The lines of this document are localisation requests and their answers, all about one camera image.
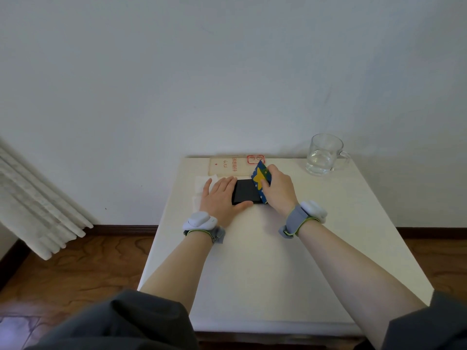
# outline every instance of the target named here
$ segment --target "left hand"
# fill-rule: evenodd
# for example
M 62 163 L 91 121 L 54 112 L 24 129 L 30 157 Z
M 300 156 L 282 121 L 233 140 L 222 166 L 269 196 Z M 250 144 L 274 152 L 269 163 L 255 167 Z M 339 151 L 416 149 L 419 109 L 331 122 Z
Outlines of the left hand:
M 199 211 L 205 211 L 209 215 L 216 217 L 218 225 L 225 228 L 230 225 L 234 217 L 240 212 L 253 206 L 253 202 L 244 201 L 238 205 L 232 205 L 232 194 L 237 178 L 222 178 L 214 184 L 213 189 L 209 192 L 212 181 L 209 178 L 203 188 Z

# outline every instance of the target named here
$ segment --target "mug handle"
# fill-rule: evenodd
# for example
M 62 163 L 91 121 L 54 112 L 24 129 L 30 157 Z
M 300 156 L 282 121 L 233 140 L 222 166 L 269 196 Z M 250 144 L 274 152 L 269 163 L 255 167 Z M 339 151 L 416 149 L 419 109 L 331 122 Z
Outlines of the mug handle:
M 337 156 L 337 159 L 336 159 L 336 161 L 334 163 L 334 166 L 332 167 L 332 170 L 343 170 L 349 164 L 350 159 L 351 159 L 351 157 L 350 157 L 349 153 L 347 153 L 345 151 L 341 151 L 339 156 Z

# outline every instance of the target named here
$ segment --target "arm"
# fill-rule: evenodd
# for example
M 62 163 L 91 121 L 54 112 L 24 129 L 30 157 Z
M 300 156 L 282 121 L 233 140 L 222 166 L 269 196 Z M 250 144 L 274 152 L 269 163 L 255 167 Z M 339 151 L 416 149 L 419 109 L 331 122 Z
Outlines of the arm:
M 263 192 L 268 203 L 287 217 L 298 204 L 292 180 L 275 165 L 268 168 L 271 186 L 263 181 Z M 376 349 L 381 348 L 391 320 L 426 307 L 399 280 L 318 221 L 304 223 L 298 238 Z
M 244 201 L 238 205 L 232 205 L 236 178 L 220 179 L 209 192 L 211 181 L 209 179 L 203 188 L 200 211 L 206 211 L 209 215 L 216 217 L 219 226 L 226 228 L 236 215 L 252 206 L 253 202 Z M 190 313 L 199 278 L 212 247 L 211 236 L 207 233 L 190 232 L 152 273 L 140 291 L 178 301 Z

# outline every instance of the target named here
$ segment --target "forearm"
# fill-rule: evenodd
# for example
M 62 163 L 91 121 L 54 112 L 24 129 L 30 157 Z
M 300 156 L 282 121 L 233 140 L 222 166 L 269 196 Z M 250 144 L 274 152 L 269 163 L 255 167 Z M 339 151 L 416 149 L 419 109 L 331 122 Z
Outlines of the forearm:
M 140 291 L 182 303 L 190 313 L 199 278 L 209 251 L 211 236 L 193 231 L 152 273 Z
M 395 277 L 321 223 L 306 222 L 298 237 L 375 348 L 381 347 L 389 321 L 426 306 Z

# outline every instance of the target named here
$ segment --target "glass mug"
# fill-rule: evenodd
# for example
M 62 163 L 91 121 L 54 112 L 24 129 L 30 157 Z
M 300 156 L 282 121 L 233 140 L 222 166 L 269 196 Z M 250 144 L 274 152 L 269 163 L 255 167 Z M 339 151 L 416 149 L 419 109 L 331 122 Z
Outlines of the glass mug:
M 333 169 L 336 159 L 343 157 L 346 160 L 342 168 L 348 163 L 350 155 L 342 151 L 344 143 L 331 134 L 316 134 L 306 158 L 306 170 L 313 175 L 324 175 Z

